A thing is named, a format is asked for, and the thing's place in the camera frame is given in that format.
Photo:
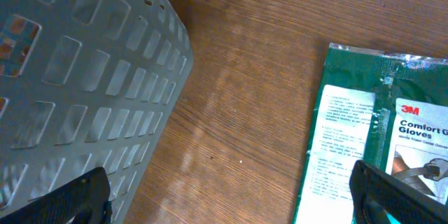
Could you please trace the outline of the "teal white wipes pack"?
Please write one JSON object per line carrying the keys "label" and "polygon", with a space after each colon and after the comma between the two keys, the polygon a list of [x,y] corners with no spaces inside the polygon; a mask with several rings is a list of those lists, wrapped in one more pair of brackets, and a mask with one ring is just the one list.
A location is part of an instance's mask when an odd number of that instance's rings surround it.
{"label": "teal white wipes pack", "polygon": [[293,220],[356,223],[363,160],[447,206],[447,61],[331,43]]}

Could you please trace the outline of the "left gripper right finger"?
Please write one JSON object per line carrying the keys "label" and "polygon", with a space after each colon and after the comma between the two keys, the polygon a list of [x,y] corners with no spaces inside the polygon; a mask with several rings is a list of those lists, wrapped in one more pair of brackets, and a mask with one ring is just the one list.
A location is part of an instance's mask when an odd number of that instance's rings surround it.
{"label": "left gripper right finger", "polygon": [[349,187],[357,224],[446,223],[447,206],[363,160],[354,164]]}

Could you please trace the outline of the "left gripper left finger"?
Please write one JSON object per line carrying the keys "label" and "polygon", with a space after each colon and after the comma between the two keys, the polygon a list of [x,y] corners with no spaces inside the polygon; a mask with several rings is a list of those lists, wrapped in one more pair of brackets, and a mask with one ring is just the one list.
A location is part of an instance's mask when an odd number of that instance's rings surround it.
{"label": "left gripper left finger", "polygon": [[12,223],[111,223],[111,187],[105,168],[96,167],[1,218]]}

